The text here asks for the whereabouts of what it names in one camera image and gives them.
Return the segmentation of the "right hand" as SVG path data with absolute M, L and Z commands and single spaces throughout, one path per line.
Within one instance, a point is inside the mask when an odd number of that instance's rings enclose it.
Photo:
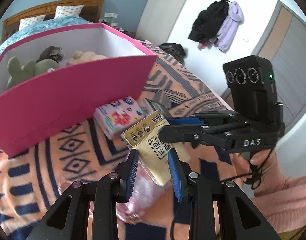
M 274 150 L 263 150 L 256 153 L 250 161 L 246 160 L 240 153 L 233 153 L 232 163 L 235 166 L 237 176 L 245 183 L 247 179 L 251 179 L 251 165 L 259 168 L 265 173 L 273 163 Z

